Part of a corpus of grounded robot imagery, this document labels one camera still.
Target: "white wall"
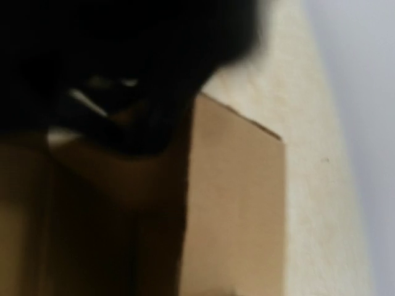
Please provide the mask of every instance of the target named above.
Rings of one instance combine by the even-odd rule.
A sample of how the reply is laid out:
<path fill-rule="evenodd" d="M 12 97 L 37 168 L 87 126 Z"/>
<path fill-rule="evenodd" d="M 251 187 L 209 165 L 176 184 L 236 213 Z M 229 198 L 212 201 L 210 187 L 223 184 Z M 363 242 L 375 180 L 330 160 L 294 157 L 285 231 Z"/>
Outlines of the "white wall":
<path fill-rule="evenodd" d="M 304 0 L 337 98 L 379 296 L 395 295 L 395 0 Z"/>

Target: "cardboard box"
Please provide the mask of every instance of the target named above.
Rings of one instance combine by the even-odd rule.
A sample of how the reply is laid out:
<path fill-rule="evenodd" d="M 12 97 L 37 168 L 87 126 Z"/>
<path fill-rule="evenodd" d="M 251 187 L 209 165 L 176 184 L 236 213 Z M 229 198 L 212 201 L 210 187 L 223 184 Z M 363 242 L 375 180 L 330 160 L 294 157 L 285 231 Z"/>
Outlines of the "cardboard box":
<path fill-rule="evenodd" d="M 22 143 L 0 145 L 1 296 L 283 295 L 274 134 L 199 96 L 157 158 Z"/>

